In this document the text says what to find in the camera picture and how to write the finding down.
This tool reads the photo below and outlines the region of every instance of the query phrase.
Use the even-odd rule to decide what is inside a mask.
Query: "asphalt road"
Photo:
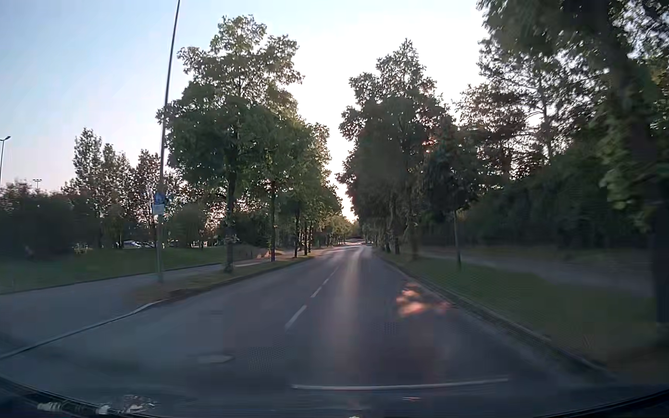
[[[242,260],[245,266],[265,260]],[[222,264],[165,271],[167,281],[218,271]],[[0,355],[138,308],[131,292],[156,274],[135,274],[0,295]]]
[[[184,416],[357,406],[385,391],[518,396],[584,385],[365,245],[0,360],[0,374],[92,403],[150,399],[148,413]]]

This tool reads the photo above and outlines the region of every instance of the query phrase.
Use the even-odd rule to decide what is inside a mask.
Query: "street lamp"
[[[172,74],[172,58],[174,58],[174,50],[175,50],[175,34],[177,33],[177,18],[180,16],[180,0],[177,0],[177,10],[175,10],[175,26],[172,28],[172,45],[170,46],[170,63],[169,66],[166,70],[166,88],[164,89],[164,107],[163,109],[166,109],[166,103],[170,99],[170,75]],[[160,157],[159,157],[159,185],[158,185],[158,190],[162,196],[166,194],[166,191],[164,190],[164,142],[165,142],[165,133],[166,133],[166,127],[164,120],[164,116],[162,115],[161,118],[161,148],[160,148]],[[157,215],[157,222],[156,222],[156,236],[154,237],[156,239],[156,242],[154,243],[154,247],[156,247],[156,275],[159,283],[164,283],[164,273],[163,273],[163,268],[161,264],[161,246],[162,246],[162,225],[164,223],[164,214],[158,214]]]
[[[2,197],[2,163],[5,161],[5,141],[9,138],[12,138],[11,136],[7,135],[6,138],[0,139],[2,142],[2,156],[0,157],[0,198]]]

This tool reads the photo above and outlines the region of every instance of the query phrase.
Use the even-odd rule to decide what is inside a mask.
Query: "pole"
[[[172,74],[172,57],[175,53],[175,34],[177,33],[177,18],[180,15],[180,0],[177,0],[177,10],[175,11],[175,26],[172,28],[172,45],[170,46],[170,63],[166,70],[166,87],[164,88],[164,107],[170,100],[170,75]],[[166,138],[166,118],[161,119],[161,150],[159,152],[159,191],[164,194],[164,143]],[[164,223],[164,215],[157,216],[156,222],[156,241],[154,247],[156,248],[156,275],[159,283],[164,283],[164,273],[161,264],[161,243],[163,242],[162,224]]]
[[[12,138],[11,136],[7,136],[4,139],[0,139],[2,142],[2,156],[0,157],[0,199],[2,198],[2,165],[5,162],[5,141],[9,138]]]

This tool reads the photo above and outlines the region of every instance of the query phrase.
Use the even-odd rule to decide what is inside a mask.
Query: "clear sky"
[[[58,189],[74,175],[74,137],[83,127],[125,152],[157,152],[175,0],[0,0],[2,182],[42,178]],[[268,33],[298,41],[305,79],[291,90],[310,122],[329,127],[331,170],[350,148],[338,131],[353,102],[348,78],[372,71],[378,57],[413,40],[446,99],[477,75],[485,35],[474,0],[182,0],[175,50],[206,48],[221,16],[253,14]],[[170,100],[187,84],[173,61]],[[350,204],[340,186],[345,214]]]

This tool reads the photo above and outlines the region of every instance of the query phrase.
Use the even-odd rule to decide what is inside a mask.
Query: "bush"
[[[77,219],[62,194],[35,194],[9,184],[0,199],[0,255],[48,258],[73,251]]]

